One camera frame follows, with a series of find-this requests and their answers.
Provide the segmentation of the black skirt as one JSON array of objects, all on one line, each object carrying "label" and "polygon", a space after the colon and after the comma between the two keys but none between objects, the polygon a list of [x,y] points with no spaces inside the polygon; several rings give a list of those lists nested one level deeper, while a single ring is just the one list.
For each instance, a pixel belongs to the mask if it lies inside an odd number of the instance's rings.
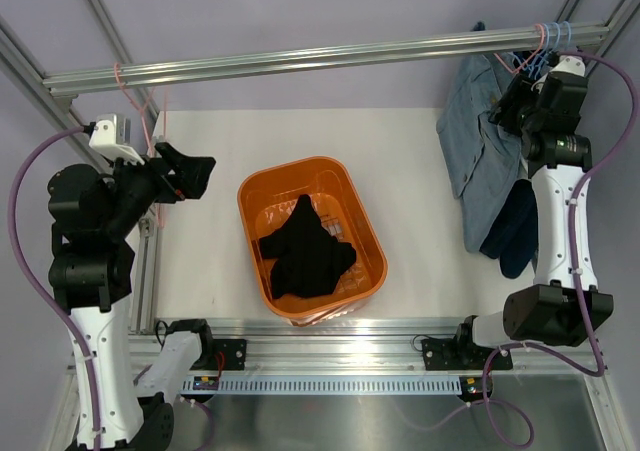
[{"label": "black skirt", "polygon": [[270,272],[275,299],[331,295],[357,259],[350,243],[339,241],[324,228],[307,194],[298,197],[285,223],[258,244],[261,256],[275,261]]}]

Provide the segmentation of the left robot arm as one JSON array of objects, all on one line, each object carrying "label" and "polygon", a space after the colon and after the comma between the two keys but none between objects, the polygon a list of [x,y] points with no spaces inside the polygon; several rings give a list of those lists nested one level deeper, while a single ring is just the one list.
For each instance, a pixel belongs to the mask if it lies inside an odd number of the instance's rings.
[{"label": "left robot arm", "polygon": [[204,320],[174,321],[156,361],[133,377],[128,314],[135,253],[126,238],[151,205],[201,198],[216,164],[168,143],[155,149],[139,164],[117,159],[110,175],[71,165],[48,184],[54,219],[48,280],[78,330],[72,339],[82,416],[73,450],[167,449],[187,372],[216,356]]}]

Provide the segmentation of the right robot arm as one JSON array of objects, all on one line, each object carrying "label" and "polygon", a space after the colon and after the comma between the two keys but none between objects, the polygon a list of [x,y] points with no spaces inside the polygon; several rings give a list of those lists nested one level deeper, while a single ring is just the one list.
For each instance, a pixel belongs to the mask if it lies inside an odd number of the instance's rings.
[{"label": "right robot arm", "polygon": [[443,348],[447,366],[478,369],[508,345],[594,343],[612,314],[590,262],[586,197],[591,145],[577,134],[588,81],[579,65],[541,81],[489,65],[458,72],[437,125],[466,248],[512,264],[537,263],[532,284],[504,308],[471,316]]}]

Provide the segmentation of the pink hanger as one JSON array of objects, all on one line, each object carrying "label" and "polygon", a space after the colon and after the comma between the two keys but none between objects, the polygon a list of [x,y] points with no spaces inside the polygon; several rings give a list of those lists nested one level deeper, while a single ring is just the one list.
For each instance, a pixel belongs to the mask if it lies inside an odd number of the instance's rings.
[{"label": "pink hanger", "polygon": [[[115,81],[117,83],[117,86],[119,88],[119,90],[125,95],[125,97],[127,98],[127,100],[129,101],[129,103],[131,104],[131,106],[134,108],[134,110],[138,113],[140,121],[141,121],[141,126],[142,126],[142,131],[143,131],[143,137],[145,140],[145,144],[147,147],[147,155],[149,157],[156,157],[156,151],[154,148],[154,144],[155,141],[153,140],[153,134],[152,134],[152,130],[150,129],[150,121],[151,118],[153,118],[153,116],[149,115],[149,113],[147,111],[152,111],[151,110],[151,105],[154,104],[154,92],[155,92],[155,87],[151,89],[150,92],[148,92],[147,94],[144,94],[144,92],[142,93],[142,101],[137,101],[134,97],[132,92],[129,91],[129,88],[127,87],[126,83],[124,82],[124,80],[122,79],[122,75],[121,75],[121,65],[120,63],[116,62],[113,65],[113,74],[114,74],[114,78]],[[166,125],[167,125],[167,114],[166,114],[166,106],[167,106],[167,98],[168,98],[168,94],[165,91],[164,94],[164,108],[162,111],[162,118],[163,118],[163,133],[162,133],[162,138],[166,138]],[[159,225],[160,229],[163,229],[165,226],[165,211],[163,208],[162,204],[157,204],[155,205],[155,211],[156,211],[156,217],[157,217],[157,222]]]},{"label": "pink hanger", "polygon": [[497,62],[511,75],[516,75],[519,72],[526,70],[548,43],[548,32],[545,26],[541,23],[536,23],[534,27],[538,32],[539,41],[537,47],[533,51],[529,51],[528,53],[524,51],[509,52],[508,56],[511,58],[509,62],[507,62],[501,54],[493,54]]}]

